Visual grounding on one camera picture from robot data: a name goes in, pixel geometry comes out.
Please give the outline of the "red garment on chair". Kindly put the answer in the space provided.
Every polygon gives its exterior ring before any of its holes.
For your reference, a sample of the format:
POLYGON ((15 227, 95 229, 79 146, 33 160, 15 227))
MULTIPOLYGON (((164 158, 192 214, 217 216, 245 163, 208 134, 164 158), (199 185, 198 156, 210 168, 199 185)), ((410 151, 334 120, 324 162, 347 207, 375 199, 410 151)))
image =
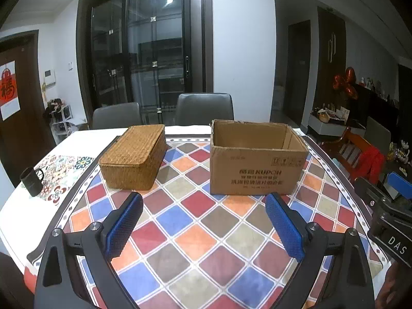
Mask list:
POLYGON ((362 177, 376 185, 379 182, 384 164, 385 156, 375 146, 370 146, 361 153, 355 169, 350 174, 350 180, 354 182, 355 179, 362 177))

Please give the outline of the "wooden chair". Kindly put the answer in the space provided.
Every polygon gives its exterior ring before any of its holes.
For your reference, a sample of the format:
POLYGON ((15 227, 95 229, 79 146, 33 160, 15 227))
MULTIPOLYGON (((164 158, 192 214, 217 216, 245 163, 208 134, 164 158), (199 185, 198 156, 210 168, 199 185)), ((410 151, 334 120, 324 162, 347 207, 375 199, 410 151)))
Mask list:
POLYGON ((320 146, 331 159, 335 158, 351 175, 355 171, 360 156, 372 145, 347 127, 338 140, 324 141, 320 146))

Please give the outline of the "white low tv cabinet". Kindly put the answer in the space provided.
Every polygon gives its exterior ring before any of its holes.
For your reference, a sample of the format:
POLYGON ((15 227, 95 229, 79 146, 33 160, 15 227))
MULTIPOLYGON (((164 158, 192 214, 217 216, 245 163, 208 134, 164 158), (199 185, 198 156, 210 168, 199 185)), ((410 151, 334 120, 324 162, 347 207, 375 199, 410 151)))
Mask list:
POLYGON ((313 114, 309 115, 309 127, 312 128, 317 134, 325 136, 340 137, 343 135, 347 126, 339 124, 324 123, 313 114))

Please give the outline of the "black mug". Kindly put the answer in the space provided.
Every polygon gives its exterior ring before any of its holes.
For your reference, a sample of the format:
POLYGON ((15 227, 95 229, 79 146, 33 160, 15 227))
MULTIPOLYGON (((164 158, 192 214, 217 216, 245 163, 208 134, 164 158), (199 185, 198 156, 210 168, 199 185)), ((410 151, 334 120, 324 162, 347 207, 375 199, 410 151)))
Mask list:
POLYGON ((43 179, 44 172, 41 168, 34 169, 33 167, 28 167, 20 175, 22 184, 32 197, 35 197, 41 193, 43 188, 43 179))

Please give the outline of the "red foil balloon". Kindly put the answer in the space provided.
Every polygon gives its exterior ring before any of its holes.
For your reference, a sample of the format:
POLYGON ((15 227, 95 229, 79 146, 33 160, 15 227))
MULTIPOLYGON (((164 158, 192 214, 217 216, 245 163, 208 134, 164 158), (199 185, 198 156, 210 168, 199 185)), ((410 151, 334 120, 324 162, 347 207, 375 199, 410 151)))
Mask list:
POLYGON ((343 91, 349 98, 357 100, 357 91, 354 87, 355 83, 355 70, 350 66, 346 69, 345 74, 336 74, 334 76, 332 87, 335 91, 343 91))

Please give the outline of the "brown cardboard box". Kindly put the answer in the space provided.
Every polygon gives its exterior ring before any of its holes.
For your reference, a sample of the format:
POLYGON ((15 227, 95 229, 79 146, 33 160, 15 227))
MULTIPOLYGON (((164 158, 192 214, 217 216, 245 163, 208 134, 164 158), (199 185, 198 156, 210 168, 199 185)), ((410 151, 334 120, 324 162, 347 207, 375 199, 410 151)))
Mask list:
POLYGON ((291 194, 309 150, 288 125, 214 120, 210 140, 212 195, 291 194))

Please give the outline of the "colourful diamond table mat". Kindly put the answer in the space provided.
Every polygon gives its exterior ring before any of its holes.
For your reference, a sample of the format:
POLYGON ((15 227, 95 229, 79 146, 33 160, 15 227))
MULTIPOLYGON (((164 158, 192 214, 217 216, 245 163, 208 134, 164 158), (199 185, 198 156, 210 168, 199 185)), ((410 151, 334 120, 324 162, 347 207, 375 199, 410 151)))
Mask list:
MULTIPOLYGON (((389 258, 367 238, 370 212, 345 174, 305 136, 309 155, 294 191, 282 196, 306 222, 357 229, 372 278, 389 258)), ((297 268, 265 212, 262 195, 210 193, 210 138, 168 138, 143 210, 111 265, 140 308, 270 308, 297 268)), ((41 202, 65 233, 103 222, 129 191, 108 188, 97 158, 46 156, 41 202)))

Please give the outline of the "woven wicker box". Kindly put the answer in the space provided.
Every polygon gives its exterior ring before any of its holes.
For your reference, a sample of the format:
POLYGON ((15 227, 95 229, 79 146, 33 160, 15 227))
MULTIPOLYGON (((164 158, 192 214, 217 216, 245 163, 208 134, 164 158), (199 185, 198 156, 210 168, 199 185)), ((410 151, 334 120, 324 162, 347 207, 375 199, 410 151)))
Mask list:
POLYGON ((100 157, 98 164, 109 188, 148 191, 166 151, 163 124, 131 126, 100 157))

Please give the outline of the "grey dining chair left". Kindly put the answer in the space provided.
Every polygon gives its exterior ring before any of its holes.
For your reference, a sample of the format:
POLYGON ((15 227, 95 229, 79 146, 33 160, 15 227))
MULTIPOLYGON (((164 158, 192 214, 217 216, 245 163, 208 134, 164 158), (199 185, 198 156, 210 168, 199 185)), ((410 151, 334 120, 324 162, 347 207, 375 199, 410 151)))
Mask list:
POLYGON ((93 112, 92 128, 94 130, 141 125, 143 125, 143 120, 137 102, 100 107, 93 112))

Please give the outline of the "grey dining chair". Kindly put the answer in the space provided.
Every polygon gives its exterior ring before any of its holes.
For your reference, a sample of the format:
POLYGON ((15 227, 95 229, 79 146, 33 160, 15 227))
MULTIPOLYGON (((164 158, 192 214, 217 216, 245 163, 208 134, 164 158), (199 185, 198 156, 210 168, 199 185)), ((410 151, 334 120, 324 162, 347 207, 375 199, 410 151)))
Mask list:
POLYGON ((183 93, 177 99, 177 126, 205 125, 213 120, 233 120, 233 100, 228 93, 183 93))
POLYGON ((94 130, 141 125, 143 125, 143 120, 137 102, 100 107, 93 112, 92 128, 94 130))

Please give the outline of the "red fu door poster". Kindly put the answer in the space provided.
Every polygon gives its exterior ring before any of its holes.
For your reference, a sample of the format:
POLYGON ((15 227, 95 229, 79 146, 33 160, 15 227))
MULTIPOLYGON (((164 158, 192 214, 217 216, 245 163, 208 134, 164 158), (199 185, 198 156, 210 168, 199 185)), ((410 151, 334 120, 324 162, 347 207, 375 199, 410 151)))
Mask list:
POLYGON ((1 66, 0 87, 1 119, 6 121, 6 119, 20 111, 15 61, 1 66))

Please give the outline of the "grey dining chair centre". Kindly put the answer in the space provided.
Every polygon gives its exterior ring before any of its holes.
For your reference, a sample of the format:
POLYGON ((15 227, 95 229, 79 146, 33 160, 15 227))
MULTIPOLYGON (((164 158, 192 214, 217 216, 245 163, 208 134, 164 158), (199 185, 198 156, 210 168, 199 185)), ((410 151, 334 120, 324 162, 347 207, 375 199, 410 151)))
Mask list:
POLYGON ((233 120, 233 100, 228 93, 183 93, 177 99, 177 126, 205 125, 213 120, 233 120))

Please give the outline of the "glass sliding door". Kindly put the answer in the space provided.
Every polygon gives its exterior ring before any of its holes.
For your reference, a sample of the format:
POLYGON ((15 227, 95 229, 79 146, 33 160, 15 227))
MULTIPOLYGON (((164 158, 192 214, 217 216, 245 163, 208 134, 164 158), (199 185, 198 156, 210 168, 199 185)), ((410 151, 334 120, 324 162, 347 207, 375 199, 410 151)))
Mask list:
POLYGON ((213 90, 212 0, 79 0, 76 53, 88 121, 136 102, 171 126, 180 95, 213 90))

